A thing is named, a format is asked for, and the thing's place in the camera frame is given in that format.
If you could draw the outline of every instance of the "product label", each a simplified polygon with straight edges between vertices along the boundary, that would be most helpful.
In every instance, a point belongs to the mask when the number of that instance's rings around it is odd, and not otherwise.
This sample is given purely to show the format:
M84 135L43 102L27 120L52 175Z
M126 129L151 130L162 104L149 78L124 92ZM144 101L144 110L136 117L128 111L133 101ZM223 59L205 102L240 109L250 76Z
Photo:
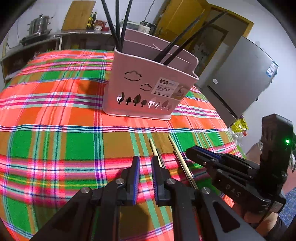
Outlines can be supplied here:
M152 90L153 95L161 95L173 99L181 100L190 90L187 86L181 85L178 82L160 78Z
M279 66L273 61L266 71L268 77L271 77L278 67Z

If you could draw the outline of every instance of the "black chopstick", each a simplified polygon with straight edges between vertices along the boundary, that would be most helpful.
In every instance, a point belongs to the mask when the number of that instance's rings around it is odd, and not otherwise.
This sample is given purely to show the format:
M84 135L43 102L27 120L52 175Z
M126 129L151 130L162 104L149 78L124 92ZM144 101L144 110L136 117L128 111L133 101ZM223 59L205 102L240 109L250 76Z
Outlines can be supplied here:
M122 51L121 44L119 42L119 39L117 38L117 35L116 35L116 32L115 32L115 29L114 29L114 26L113 26L113 23L112 23L112 20L111 20L111 17L110 17L110 13L108 11L108 7L107 7L107 4L106 4L105 0L102 0L102 5L103 5L104 11L105 11L105 15L107 17L107 21L108 21L108 24L109 24L109 27L110 27L110 31L111 31L113 39L115 41L116 49L121 52Z
M174 45L184 36L184 34L191 29L203 16L204 10L180 35L178 35L172 42L170 42L154 59L153 61L160 63L167 53L174 47Z
M126 9L126 16L124 18L124 22L123 22L123 26L122 26L122 30L121 30L120 43L121 43L122 48L123 48L123 44L124 44L124 36L126 34L126 25L128 24L128 16L131 11L132 2L133 2L133 0L130 0L128 3L128 8Z
M218 16L214 17L211 21L202 26L195 34L187 39L163 64L168 65L193 39L195 39L200 33L202 33L210 24L215 22L218 18L226 13L227 11L220 13Z
M159 148L156 148L156 151L157 151L158 157L160 159L160 162L163 165L163 168L165 168L165 162L163 161L163 157L161 156L160 149Z
M115 24L116 24L116 35L120 43L120 23L119 23L119 0L115 0Z

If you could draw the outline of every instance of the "table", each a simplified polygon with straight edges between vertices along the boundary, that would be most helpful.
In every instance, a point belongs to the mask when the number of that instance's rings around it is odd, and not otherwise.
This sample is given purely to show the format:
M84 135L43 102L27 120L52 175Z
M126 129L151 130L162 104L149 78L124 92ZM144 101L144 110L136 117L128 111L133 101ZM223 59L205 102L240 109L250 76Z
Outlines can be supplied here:
M121 209L122 240L173 240L170 207L154 202L149 138L173 178L188 184L167 137L180 151L199 145L239 155L226 125L195 87L170 121L102 111L113 52L40 54L0 93L0 217L16 240L29 240L80 188L114 180L140 156L137 205ZM215 190L188 160L199 188Z

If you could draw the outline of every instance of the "blue floor mat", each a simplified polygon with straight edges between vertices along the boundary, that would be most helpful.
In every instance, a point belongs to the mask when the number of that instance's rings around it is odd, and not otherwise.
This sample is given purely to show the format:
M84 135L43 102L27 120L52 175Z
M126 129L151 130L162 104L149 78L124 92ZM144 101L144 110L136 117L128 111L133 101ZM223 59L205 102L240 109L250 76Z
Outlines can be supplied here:
M287 202L279 216L288 227L296 214L296 188L286 194Z

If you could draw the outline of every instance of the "screw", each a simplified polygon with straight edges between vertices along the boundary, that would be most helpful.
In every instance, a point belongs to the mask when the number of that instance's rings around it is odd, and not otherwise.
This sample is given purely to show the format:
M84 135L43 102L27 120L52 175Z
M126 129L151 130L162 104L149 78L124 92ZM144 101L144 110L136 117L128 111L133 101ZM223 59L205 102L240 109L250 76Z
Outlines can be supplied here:
M83 187L82 189L80 189L80 191L81 191L83 194L86 194L86 193L89 193L90 188L89 188L89 187Z
M124 184L124 179L123 179L123 178L117 178L117 179L115 180L115 182L116 182L117 184Z
M176 183L176 180L173 179L173 178L168 178L167 179L167 184L171 184L171 185L174 185Z
M202 188L202 193L209 194L210 192L211 192L211 190L209 188L206 188L206 187Z

